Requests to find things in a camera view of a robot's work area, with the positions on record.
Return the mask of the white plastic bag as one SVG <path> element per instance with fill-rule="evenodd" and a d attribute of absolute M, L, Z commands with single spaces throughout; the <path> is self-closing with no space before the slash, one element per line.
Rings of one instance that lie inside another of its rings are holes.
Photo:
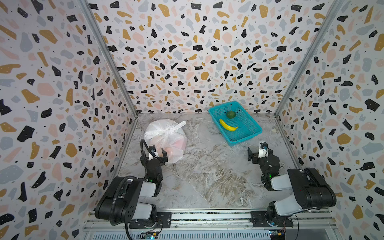
<path fill-rule="evenodd" d="M 185 121 L 180 123 L 170 119 L 156 120 L 150 123 L 145 131 L 144 139 L 149 146 L 155 146 L 160 157 L 162 150 L 168 155 L 167 164 L 175 164 L 184 155 L 188 138 L 183 130 Z"/>

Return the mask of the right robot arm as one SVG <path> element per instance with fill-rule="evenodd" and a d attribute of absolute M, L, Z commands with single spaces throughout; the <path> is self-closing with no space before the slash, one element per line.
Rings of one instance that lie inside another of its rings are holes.
<path fill-rule="evenodd" d="M 280 159 L 265 142 L 260 143 L 257 153 L 248 149 L 248 161 L 259 165 L 261 181 L 266 190 L 293 191 L 283 200 L 270 202 L 265 211 L 252 211 L 251 222 L 254 227 L 292 227 L 293 215 L 333 207 L 337 203 L 336 194 L 314 168 L 288 169 L 286 174 L 280 175 Z"/>

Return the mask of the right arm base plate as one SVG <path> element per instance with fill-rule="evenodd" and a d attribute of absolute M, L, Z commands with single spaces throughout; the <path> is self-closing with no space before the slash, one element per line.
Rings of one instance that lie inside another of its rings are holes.
<path fill-rule="evenodd" d="M 252 211 L 251 223 L 254 228 L 293 227 L 293 221 L 288 216 L 279 216 L 268 211 Z"/>

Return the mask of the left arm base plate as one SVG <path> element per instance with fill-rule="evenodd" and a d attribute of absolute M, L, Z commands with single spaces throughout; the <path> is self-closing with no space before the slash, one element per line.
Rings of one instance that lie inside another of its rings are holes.
<path fill-rule="evenodd" d="M 169 229 L 172 223 L 172 212 L 157 212 L 148 220 L 134 220 L 130 222 L 130 229 Z"/>

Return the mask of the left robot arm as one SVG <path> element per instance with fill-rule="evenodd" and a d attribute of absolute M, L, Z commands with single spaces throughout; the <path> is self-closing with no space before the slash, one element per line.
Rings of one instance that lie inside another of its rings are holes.
<path fill-rule="evenodd" d="M 157 208 L 153 204 L 141 203 L 143 197 L 156 197 L 162 188 L 162 166 L 168 162 L 168 154 L 162 150 L 158 157 L 154 146 L 150 147 L 147 157 L 140 158 L 144 164 L 144 178 L 133 176 L 115 177 L 108 186 L 95 209 L 97 219 L 109 221 L 112 226 L 136 224 L 143 228 L 152 228 L 158 222 Z"/>

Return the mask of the teal plastic basket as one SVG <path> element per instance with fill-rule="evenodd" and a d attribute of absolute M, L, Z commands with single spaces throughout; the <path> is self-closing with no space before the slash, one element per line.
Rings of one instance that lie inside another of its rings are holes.
<path fill-rule="evenodd" d="M 263 132 L 260 125 L 238 102 L 228 102 L 210 108 L 209 114 L 231 147 Z"/>

